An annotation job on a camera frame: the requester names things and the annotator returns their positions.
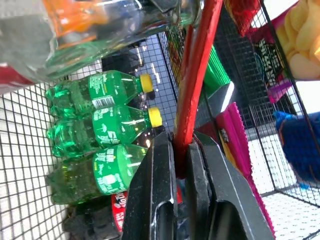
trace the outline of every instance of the blue item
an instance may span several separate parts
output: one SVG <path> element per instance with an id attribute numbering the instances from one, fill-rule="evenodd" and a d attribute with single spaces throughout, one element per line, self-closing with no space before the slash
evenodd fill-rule
<path id="1" fill-rule="evenodd" d="M 282 142 L 286 159 L 295 173 L 304 181 L 320 182 L 320 155 L 316 149 L 304 116 L 277 111 L 276 130 Z M 320 144 L 320 112 L 309 114 L 309 119 Z"/>
<path id="2" fill-rule="evenodd" d="M 305 190 L 307 190 L 307 189 L 309 189 L 310 188 L 310 186 L 309 185 L 307 185 L 307 184 L 304 184 L 304 183 L 299 183 L 299 186 L 300 186 L 300 188 L 302 188 L 302 189 L 305 189 Z"/>

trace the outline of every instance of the plastic bottle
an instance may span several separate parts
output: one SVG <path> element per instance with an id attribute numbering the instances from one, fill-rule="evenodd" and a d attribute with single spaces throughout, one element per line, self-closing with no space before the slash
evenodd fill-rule
<path id="1" fill-rule="evenodd" d="M 70 117 L 92 113 L 96 109 L 125 105 L 139 93 L 153 90 L 149 74 L 135 77 L 116 70 L 105 71 L 78 81 L 64 81 L 50 88 L 50 113 Z"/>
<path id="2" fill-rule="evenodd" d="M 123 105 L 62 119 L 47 136 L 54 140 L 55 156 L 79 157 L 116 144 L 131 144 L 145 129 L 161 125 L 157 107 L 142 111 Z"/>
<path id="3" fill-rule="evenodd" d="M 52 187 L 52 202 L 79 204 L 127 190 L 147 150 L 119 144 L 81 159 L 63 160 L 46 178 Z"/>
<path id="4" fill-rule="evenodd" d="M 203 1 L 2 0 L 0 64 L 16 72 L 0 74 L 0 92 L 58 80 L 170 26 L 196 26 Z"/>

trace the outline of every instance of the sprite bottle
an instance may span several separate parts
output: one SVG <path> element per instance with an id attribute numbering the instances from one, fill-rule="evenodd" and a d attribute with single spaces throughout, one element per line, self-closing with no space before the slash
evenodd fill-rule
<path id="1" fill-rule="evenodd" d="M 80 159 L 63 160 L 46 178 L 52 189 L 52 202 L 79 204 L 127 190 L 147 150 L 119 144 Z"/>
<path id="2" fill-rule="evenodd" d="M 57 157 L 79 157 L 116 144 L 131 144 L 147 128 L 162 125 L 157 107 L 142 111 L 126 105 L 65 118 L 47 131 Z"/>
<path id="3" fill-rule="evenodd" d="M 52 102 L 50 113 L 53 116 L 72 117 L 128 104 L 140 93 L 152 90 L 149 74 L 135 77 L 110 70 L 76 81 L 63 81 L 48 89 L 45 95 Z"/>

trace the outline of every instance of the pink package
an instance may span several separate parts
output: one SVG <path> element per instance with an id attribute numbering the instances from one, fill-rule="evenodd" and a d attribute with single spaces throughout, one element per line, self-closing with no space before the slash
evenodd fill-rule
<path id="1" fill-rule="evenodd" d="M 273 237 L 275 237 L 271 218 L 252 177 L 249 143 L 237 104 L 235 102 L 230 104 L 224 112 L 220 113 L 216 117 L 216 123 L 219 131 L 224 130 L 226 132 L 228 139 L 226 144 L 236 162 L 236 166 L 249 183 L 255 199 L 272 231 Z"/>
<path id="2" fill-rule="evenodd" d="M 291 81 L 286 78 L 284 80 L 281 80 L 277 85 L 270 87 L 267 90 L 270 103 L 275 104 L 276 102 L 278 102 L 291 86 Z"/>

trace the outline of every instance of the bottle label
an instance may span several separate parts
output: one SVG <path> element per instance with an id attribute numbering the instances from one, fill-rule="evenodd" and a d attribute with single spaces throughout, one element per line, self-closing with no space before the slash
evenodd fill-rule
<path id="1" fill-rule="evenodd" d="M 101 193 L 111 195 L 127 189 L 120 175 L 117 147 L 97 152 L 93 156 L 93 172 Z"/>
<path id="2" fill-rule="evenodd" d="M 36 83 L 24 78 L 10 66 L 0 65 L 0 95 L 34 84 Z"/>
<path id="3" fill-rule="evenodd" d="M 107 86 L 107 76 L 98 74 L 89 77 L 89 94 L 92 104 L 96 109 L 103 107 L 112 107 L 115 105 L 113 96 L 110 95 L 109 87 Z"/>
<path id="4" fill-rule="evenodd" d="M 96 110 L 92 116 L 93 130 L 99 145 L 107 147 L 119 144 L 117 118 L 112 107 Z"/>
<path id="5" fill-rule="evenodd" d="M 119 233 L 122 233 L 125 212 L 127 206 L 128 192 L 120 192 L 111 196 L 112 202 L 112 214 L 114 218 L 115 225 Z"/>

